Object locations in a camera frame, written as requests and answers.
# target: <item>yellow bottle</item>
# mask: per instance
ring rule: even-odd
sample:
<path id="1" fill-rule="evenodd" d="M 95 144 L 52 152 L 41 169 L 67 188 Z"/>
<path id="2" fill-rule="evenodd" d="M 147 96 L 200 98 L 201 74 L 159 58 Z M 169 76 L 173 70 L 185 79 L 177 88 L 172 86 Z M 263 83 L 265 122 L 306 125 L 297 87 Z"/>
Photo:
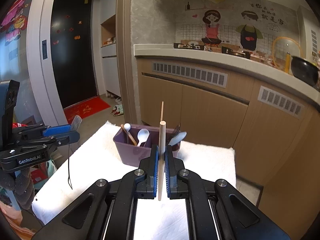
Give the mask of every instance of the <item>yellow bottle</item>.
<path id="1" fill-rule="evenodd" d="M 291 59 L 291 55 L 289 52 L 287 52 L 287 55 L 285 57 L 285 66 L 284 66 L 284 72 L 286 73 L 289 73 L 290 59 Z"/>

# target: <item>white spoon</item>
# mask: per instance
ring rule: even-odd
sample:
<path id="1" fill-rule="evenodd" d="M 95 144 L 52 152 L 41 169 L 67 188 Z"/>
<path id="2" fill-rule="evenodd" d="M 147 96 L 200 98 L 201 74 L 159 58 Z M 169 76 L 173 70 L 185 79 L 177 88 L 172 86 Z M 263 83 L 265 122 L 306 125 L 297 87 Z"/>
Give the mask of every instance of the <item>white spoon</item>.
<path id="1" fill-rule="evenodd" d="M 127 131 L 127 143 L 129 144 L 129 134 L 128 134 L 128 132 L 131 129 L 131 125 L 129 123 L 125 123 L 123 127 Z"/>
<path id="2" fill-rule="evenodd" d="M 178 142 L 182 141 L 185 136 L 187 135 L 187 132 L 181 132 L 181 133 L 178 133 L 175 137 L 173 137 L 170 142 L 168 143 L 168 145 L 176 145 Z"/>
<path id="3" fill-rule="evenodd" d="M 138 147 L 141 145 L 141 143 L 147 141 L 149 134 L 150 134 L 149 131 L 145 128 L 141 129 L 138 132 L 138 140 L 139 140 Z"/>

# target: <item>red bag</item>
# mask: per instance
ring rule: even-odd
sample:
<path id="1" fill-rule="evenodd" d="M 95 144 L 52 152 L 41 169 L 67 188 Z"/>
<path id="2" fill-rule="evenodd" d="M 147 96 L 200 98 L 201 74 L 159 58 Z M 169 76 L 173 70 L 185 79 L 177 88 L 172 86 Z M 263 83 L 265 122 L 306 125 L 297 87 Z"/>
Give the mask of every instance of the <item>red bag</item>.
<path id="1" fill-rule="evenodd" d="M 22 127 L 22 126 L 27 126 L 26 124 L 14 122 L 12 123 L 12 128 L 17 128 L 17 127 Z"/>

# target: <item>wall mural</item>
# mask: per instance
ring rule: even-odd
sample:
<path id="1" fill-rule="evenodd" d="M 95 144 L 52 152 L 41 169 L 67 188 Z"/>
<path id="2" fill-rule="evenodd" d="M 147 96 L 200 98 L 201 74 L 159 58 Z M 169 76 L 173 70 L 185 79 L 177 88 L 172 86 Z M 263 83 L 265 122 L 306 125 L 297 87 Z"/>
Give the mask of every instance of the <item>wall mural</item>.
<path id="1" fill-rule="evenodd" d="M 270 60 L 279 36 L 300 42 L 296 12 L 283 5 L 266 0 L 176 1 L 176 42 L 229 46 Z"/>
<path id="2" fill-rule="evenodd" d="M 41 115 L 31 88 L 27 62 L 27 26 L 32 0 L 16 0 L 0 22 L 0 80 L 20 82 L 17 106 L 14 109 L 18 122 Z"/>
<path id="3" fill-rule="evenodd" d="M 5 46 L 20 39 L 20 31 L 27 28 L 29 10 L 25 16 L 23 15 L 23 9 L 27 8 L 28 5 L 28 3 L 25 4 L 25 0 L 16 0 L 2 21 L 0 32 L 5 31 Z"/>

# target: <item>white countertop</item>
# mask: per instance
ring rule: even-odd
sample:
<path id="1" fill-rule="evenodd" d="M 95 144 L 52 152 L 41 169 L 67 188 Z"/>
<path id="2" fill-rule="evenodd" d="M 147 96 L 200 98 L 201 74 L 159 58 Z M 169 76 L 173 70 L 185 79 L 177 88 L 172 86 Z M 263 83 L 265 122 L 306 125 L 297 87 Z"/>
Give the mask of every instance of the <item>white countertop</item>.
<path id="1" fill-rule="evenodd" d="M 316 103 L 318 110 L 320 107 L 320 93 L 316 89 L 292 75 L 250 59 L 209 51 L 174 49 L 173 44 L 134 44 L 134 55 L 177 61 L 191 59 L 193 62 L 199 61 L 200 64 L 214 63 L 216 67 L 253 76 L 287 90 L 308 103 Z"/>

